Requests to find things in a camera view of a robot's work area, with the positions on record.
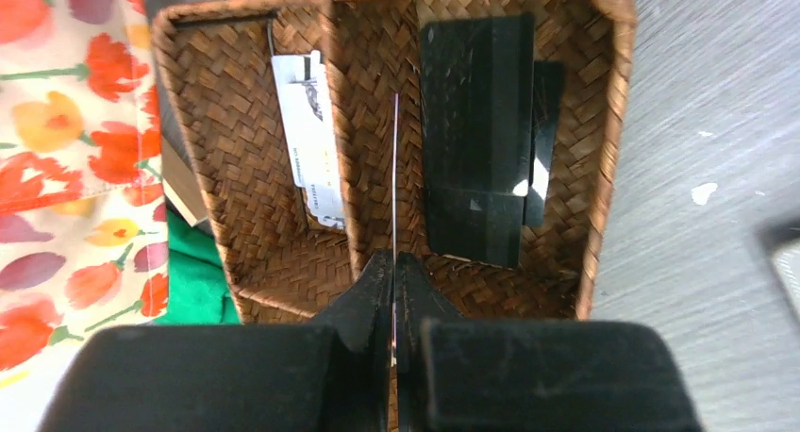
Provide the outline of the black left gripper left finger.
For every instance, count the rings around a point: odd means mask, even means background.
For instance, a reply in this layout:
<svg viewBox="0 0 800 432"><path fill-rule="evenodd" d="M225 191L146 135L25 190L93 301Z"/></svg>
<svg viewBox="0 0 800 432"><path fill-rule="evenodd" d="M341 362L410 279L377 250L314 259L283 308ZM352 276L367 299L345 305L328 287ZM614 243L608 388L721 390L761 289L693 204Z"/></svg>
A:
<svg viewBox="0 0 800 432"><path fill-rule="evenodd" d="M118 326L58 385L43 431L385 431L394 261L300 324Z"/></svg>

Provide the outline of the dark card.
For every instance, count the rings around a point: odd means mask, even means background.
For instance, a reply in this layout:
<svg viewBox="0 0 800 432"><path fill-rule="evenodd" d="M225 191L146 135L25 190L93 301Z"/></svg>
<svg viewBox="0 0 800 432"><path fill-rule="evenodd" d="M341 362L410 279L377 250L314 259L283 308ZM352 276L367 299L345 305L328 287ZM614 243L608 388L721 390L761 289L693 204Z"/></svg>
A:
<svg viewBox="0 0 800 432"><path fill-rule="evenodd" d="M396 367L397 357L397 300L396 300L396 261L398 256L397 244L397 156L398 156L398 133L399 133L399 105L400 93L394 94L393 117L392 117L392 158L391 158L391 212L392 212L392 284L391 284L391 300L392 300L392 367Z"/></svg>

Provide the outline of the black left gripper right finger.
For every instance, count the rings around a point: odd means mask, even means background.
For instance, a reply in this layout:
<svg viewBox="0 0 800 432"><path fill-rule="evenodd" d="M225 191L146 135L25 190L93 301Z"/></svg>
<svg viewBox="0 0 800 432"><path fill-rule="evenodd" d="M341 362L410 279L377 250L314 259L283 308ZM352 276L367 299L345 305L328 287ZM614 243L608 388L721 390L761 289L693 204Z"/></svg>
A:
<svg viewBox="0 0 800 432"><path fill-rule="evenodd" d="M468 319L419 260L394 262L403 431L698 431L673 355L624 322Z"/></svg>

